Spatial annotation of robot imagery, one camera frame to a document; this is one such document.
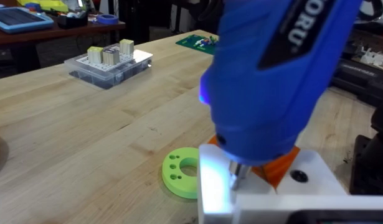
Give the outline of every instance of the wood grain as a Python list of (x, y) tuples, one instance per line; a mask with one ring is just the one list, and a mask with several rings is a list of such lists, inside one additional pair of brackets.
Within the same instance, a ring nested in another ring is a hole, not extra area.
[[(0, 223), (196, 223), (196, 202), (160, 173), (167, 153), (214, 134), (197, 97), (212, 56), (175, 44), (187, 35), (137, 45), (153, 66), (110, 90), (63, 65), (0, 80)], [(374, 134), (373, 111), (330, 89), (297, 146), (320, 152), (347, 187), (343, 160), (358, 134)]]

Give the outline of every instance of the green 3d printed part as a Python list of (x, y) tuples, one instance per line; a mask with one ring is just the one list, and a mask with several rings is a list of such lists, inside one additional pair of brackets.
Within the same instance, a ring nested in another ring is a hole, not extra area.
[(197, 198), (197, 177), (184, 174), (180, 168), (197, 168), (198, 149), (183, 147), (169, 153), (162, 164), (162, 179), (166, 187), (174, 194), (184, 198)]

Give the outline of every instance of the tablet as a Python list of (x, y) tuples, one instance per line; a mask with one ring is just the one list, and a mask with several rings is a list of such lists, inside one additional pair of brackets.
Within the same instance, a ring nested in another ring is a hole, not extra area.
[(22, 7), (0, 8), (0, 29), (8, 34), (50, 28), (53, 24), (50, 17)]

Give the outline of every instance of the clear plastic container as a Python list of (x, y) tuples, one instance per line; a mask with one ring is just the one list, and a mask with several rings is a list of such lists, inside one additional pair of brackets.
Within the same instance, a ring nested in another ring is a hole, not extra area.
[[(106, 48), (119, 49), (119, 44)], [(68, 59), (64, 64), (69, 74), (103, 89), (109, 89), (151, 66), (153, 55), (135, 50), (133, 55), (120, 54), (116, 65), (90, 63), (87, 54)]]

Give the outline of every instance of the orange object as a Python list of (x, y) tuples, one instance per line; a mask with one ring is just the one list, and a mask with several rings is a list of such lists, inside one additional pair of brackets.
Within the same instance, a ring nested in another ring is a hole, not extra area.
[[(208, 143), (219, 146), (216, 136), (212, 137)], [(277, 188), (278, 184), (281, 182), (286, 171), (290, 168), (300, 150), (300, 148), (294, 146), (288, 154), (281, 156), (280, 158), (269, 162), (262, 167), (252, 167), (252, 172), (265, 179), (274, 188)]]

